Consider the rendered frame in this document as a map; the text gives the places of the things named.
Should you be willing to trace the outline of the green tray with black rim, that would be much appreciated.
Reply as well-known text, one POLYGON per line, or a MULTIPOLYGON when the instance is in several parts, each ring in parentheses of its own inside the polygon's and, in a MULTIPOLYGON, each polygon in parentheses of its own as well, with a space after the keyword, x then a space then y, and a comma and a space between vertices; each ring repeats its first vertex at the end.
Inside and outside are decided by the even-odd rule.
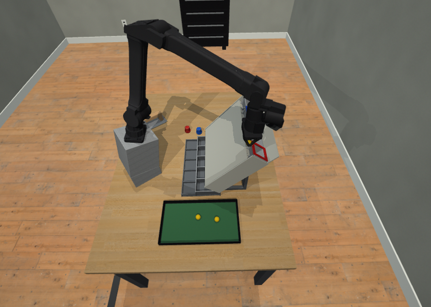
POLYGON ((158 245, 236 243, 241 243, 237 199, 163 201, 158 245))

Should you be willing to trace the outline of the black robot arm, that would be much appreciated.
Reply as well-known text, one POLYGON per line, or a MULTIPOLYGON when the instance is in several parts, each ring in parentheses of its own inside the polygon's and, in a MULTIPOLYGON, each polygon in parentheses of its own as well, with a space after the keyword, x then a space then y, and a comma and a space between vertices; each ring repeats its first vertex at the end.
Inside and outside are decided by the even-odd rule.
POLYGON ((142 20, 125 25, 129 46, 129 100, 123 118, 126 122, 124 141, 143 143, 151 116, 146 98, 148 44, 170 51, 209 73, 250 101, 246 118, 257 122, 254 134, 262 134, 265 125, 277 131, 283 127, 286 106, 267 99, 267 81, 243 71, 178 32, 165 20, 142 20), (265 113, 263 113, 265 112, 265 113))

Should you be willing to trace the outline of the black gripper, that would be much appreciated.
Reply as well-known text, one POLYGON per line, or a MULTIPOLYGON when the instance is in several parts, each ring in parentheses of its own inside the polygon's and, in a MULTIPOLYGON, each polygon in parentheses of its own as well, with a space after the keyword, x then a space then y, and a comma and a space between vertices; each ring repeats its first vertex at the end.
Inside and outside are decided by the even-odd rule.
POLYGON ((245 143, 247 144, 248 147, 251 147, 255 142, 262 139, 262 134, 254 134, 253 133, 255 123, 259 123, 260 121, 253 122, 253 121, 248 120, 247 118, 242 118, 241 128, 242 128, 242 133, 243 133, 243 140, 245 141, 245 143), (252 140, 252 139, 253 139, 253 141, 249 144, 248 140, 252 140))

